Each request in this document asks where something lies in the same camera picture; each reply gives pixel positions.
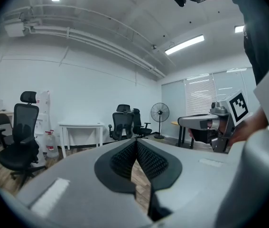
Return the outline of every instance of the table leg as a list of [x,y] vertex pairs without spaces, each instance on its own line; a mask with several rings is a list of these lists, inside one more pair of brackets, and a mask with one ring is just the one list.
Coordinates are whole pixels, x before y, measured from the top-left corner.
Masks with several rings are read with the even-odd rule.
[[66,142],[67,142],[67,147],[68,150],[70,150],[70,142],[69,142],[69,132],[68,132],[68,128],[64,128],[65,129],[65,133],[66,133]]
[[100,137],[99,137],[99,131],[100,131],[100,129],[97,127],[97,128],[95,128],[95,146],[96,147],[98,147],[98,141],[99,141],[99,139],[100,139]]
[[100,127],[100,146],[102,146],[102,127]]
[[60,146],[62,147],[63,157],[66,158],[66,149],[64,143],[64,128],[60,127]]
[[183,130],[183,127],[180,126],[180,133],[178,135],[178,143],[177,143],[177,146],[178,147],[181,147],[181,141],[182,141],[182,130]]
[[192,149],[192,150],[193,150],[193,144],[194,144],[194,142],[195,142],[195,140],[192,138],[191,139],[191,144],[190,144],[190,149]]
[[186,128],[184,127],[184,129],[183,129],[182,144],[184,144],[184,142],[185,142],[185,133],[186,133]]

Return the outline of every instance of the fan base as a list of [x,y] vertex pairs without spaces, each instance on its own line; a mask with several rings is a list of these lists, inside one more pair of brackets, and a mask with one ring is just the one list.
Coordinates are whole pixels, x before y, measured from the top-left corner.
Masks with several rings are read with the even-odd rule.
[[162,135],[154,135],[154,137],[155,137],[156,139],[163,139],[163,138],[164,138],[164,136],[162,136]]

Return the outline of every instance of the white wall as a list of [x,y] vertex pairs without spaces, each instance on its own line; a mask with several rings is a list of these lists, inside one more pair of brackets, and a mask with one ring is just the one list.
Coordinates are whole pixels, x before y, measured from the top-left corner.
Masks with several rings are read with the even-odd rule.
[[[108,124],[113,125],[112,114],[119,104],[140,109],[141,121],[151,122],[153,131],[157,128],[150,110],[160,102],[160,88],[155,76],[139,66],[54,36],[0,39],[0,99],[6,109],[13,110],[23,91],[38,90],[50,91],[50,121],[56,137],[57,122],[81,117],[104,122],[103,141],[113,141]],[[71,145],[95,143],[90,130],[73,130],[70,140]]]

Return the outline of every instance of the person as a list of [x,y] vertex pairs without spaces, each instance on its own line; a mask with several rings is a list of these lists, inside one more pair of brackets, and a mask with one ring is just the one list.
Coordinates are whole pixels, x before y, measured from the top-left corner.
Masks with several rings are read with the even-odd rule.
[[[264,0],[232,1],[239,6],[244,17],[244,49],[258,84],[269,71],[269,6]],[[260,107],[253,116],[236,127],[228,146],[247,140],[254,132],[267,126],[266,115]],[[225,128],[226,122],[221,121],[219,130],[224,132]]]

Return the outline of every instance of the standing fan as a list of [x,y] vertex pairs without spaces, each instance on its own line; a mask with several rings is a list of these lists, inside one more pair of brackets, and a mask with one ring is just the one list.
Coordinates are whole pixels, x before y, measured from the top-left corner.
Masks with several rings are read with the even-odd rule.
[[164,136],[160,134],[161,123],[166,121],[169,117],[169,108],[164,103],[156,103],[151,108],[151,117],[154,121],[159,123],[158,135],[154,135],[156,139],[163,139]]

